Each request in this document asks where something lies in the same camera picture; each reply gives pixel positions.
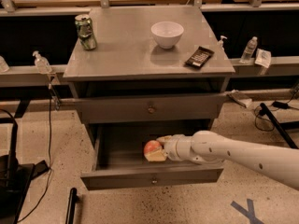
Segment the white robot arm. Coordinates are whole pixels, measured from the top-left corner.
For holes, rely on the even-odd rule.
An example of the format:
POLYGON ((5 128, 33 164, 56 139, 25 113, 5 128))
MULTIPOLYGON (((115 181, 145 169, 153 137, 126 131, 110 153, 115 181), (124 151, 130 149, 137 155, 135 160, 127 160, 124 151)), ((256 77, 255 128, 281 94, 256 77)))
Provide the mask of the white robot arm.
POLYGON ((196 164, 228 160, 299 189, 299 150, 238 141, 211 131, 192 136, 175 134, 150 140, 143 148, 148 161, 191 161, 196 164))

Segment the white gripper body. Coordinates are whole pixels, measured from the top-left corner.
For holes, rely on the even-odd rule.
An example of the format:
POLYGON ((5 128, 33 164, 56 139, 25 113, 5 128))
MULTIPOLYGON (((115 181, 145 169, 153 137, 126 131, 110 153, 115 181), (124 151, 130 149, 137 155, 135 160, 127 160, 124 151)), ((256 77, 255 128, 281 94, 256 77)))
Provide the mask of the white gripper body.
POLYGON ((172 138, 164 144, 164 152, 171 161, 191 161, 199 163, 200 158, 192 150, 192 138, 183 134, 171 135, 172 138))

